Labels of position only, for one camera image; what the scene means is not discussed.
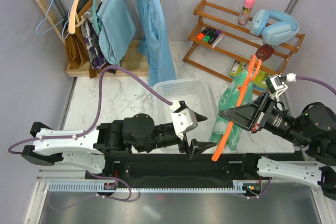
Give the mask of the green tie-dye trousers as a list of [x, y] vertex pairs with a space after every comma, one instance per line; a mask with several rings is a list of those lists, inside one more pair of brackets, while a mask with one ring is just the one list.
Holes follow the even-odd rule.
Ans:
[[218, 102], [218, 117], [211, 131], [209, 141], [219, 144], [222, 136], [226, 132], [229, 122], [238, 123], [233, 124], [230, 134], [227, 138], [225, 148], [235, 151], [239, 143], [243, 129], [241, 125], [246, 125], [242, 119], [237, 116], [237, 102], [240, 96], [240, 90], [238, 87], [244, 84], [248, 71], [244, 70], [232, 81], [232, 83], [226, 88], [224, 93]]

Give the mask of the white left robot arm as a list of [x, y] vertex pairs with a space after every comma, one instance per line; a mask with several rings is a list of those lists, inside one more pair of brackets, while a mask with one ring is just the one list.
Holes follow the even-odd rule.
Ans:
[[133, 149], [150, 153], [177, 146], [178, 151], [191, 160], [216, 146], [214, 142], [187, 139], [187, 132], [197, 128], [207, 117], [191, 110], [184, 101], [178, 102], [171, 117], [170, 123], [156, 125], [149, 115], [139, 113], [82, 132], [55, 131], [35, 122], [30, 132], [35, 140], [32, 145], [24, 146], [21, 156], [31, 164], [53, 166], [61, 162], [111, 178], [115, 165], [105, 161], [108, 156], [129, 156]]

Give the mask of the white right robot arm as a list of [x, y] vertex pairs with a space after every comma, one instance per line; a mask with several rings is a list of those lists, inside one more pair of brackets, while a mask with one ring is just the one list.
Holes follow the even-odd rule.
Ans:
[[265, 130], [296, 147], [290, 158], [283, 154], [247, 153], [240, 166], [248, 179], [280, 178], [310, 186], [335, 200], [335, 113], [321, 102], [306, 105], [298, 117], [278, 108], [269, 94], [221, 112], [221, 116], [245, 131]]

